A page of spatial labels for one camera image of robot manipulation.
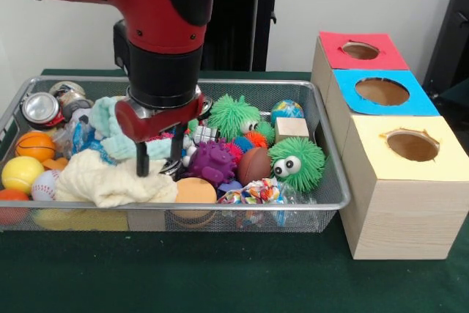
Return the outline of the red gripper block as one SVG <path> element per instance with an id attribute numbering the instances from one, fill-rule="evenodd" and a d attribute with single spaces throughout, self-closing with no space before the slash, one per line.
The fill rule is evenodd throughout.
<path id="1" fill-rule="evenodd" d="M 136 142 L 136 174 L 147 177 L 149 156 L 147 145 L 158 134 L 175 127 L 171 140 L 171 160 L 179 161 L 183 149 L 183 125 L 197 118 L 202 112 L 204 96 L 196 97 L 188 104 L 176 108 L 151 110 L 140 106 L 131 98 L 115 104 L 115 116 L 122 132 Z"/>

